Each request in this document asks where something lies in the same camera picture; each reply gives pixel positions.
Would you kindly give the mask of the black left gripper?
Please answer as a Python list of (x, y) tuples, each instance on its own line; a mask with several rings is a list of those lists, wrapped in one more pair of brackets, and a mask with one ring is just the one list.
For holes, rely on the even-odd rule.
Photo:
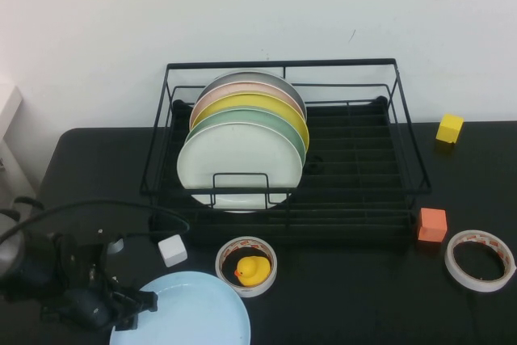
[[(158, 310), (158, 295), (124, 288), (115, 292), (115, 300), (124, 313), (115, 324), (115, 331), (135, 330), (138, 314)], [(109, 281), (104, 276), (87, 276), (84, 280), (70, 281), (64, 290), (55, 296), (45, 297), (41, 302), (40, 318), (46, 323), (65, 323), (84, 330), (103, 330), (114, 325), (120, 317), (120, 307), (112, 297)]]

